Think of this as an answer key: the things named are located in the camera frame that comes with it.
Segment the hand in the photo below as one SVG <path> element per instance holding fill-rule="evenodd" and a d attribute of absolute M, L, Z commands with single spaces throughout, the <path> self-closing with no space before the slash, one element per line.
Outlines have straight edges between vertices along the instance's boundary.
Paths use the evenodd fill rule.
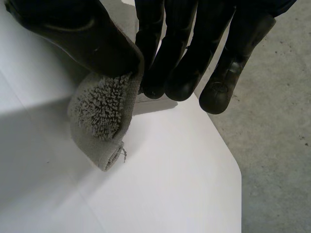
<path fill-rule="evenodd" d="M 136 45 L 145 58 L 143 93 L 152 99 L 164 93 L 173 100 L 191 96 L 205 73 L 224 30 L 236 11 L 218 65 L 201 96 L 203 110 L 222 113 L 254 47 L 275 24 L 264 10 L 236 6 L 231 0 L 135 0 L 139 19 Z M 159 44 L 164 9 L 167 31 Z M 186 54 L 195 15 L 194 35 Z"/>

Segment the white table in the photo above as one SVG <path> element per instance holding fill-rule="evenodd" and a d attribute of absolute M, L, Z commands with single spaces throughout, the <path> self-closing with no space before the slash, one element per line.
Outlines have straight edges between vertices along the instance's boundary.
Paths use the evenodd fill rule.
<path fill-rule="evenodd" d="M 0 6 L 1 233 L 240 233 L 241 174 L 192 96 L 133 118 L 126 163 L 95 168 L 66 107 L 86 71 Z"/>

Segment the concrete floor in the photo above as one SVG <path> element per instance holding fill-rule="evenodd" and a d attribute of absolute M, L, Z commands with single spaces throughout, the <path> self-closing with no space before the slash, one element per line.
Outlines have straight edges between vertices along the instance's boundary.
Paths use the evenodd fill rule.
<path fill-rule="evenodd" d="M 242 172 L 242 232 L 310 233 L 311 1 L 298 0 L 276 19 L 229 108 L 210 118 Z"/>

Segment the gray cloth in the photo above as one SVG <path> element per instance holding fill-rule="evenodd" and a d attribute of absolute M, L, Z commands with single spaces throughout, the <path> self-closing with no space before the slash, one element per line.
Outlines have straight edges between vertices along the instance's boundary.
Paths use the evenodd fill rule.
<path fill-rule="evenodd" d="M 68 108 L 72 139 L 103 171 L 112 167 L 123 150 L 122 139 L 132 119 L 143 75 L 142 55 L 130 43 L 141 58 L 136 70 L 117 78 L 90 73 Z"/>

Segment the terry cloth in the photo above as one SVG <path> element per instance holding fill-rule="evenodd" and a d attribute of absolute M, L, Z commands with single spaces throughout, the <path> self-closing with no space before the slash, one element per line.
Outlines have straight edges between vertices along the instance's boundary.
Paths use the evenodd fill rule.
<path fill-rule="evenodd" d="M 109 170 L 124 151 L 122 139 L 132 119 L 143 75 L 143 59 L 138 53 L 141 62 L 137 70 L 116 78 L 90 73 L 69 103 L 71 137 L 103 171 Z"/>

